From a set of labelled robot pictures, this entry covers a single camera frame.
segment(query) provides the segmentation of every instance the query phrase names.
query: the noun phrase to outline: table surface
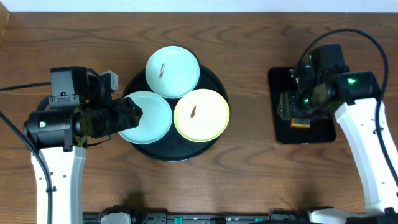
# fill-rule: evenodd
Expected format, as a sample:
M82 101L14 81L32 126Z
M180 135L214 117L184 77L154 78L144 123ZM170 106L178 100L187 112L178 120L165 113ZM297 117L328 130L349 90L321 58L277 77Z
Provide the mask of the table surface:
M319 35L352 27L373 35L386 50L390 79L386 114L398 139L398 15L394 14L157 14L14 13L0 46L0 86L47 82L50 68L79 65L112 70L123 90L161 47L192 50L213 70L229 96L231 120L220 140L185 162L161 162L136 151L118 134L87 150L83 210L112 205L140 211L267 213L332 205L364 212L358 171L339 126L328 144L280 145L272 121L267 72L292 66ZM372 70L382 60L370 41L336 34L351 70ZM0 93L0 108L22 127L50 87ZM120 97L121 91L114 94ZM34 223L36 187L30 153L0 122L2 223Z

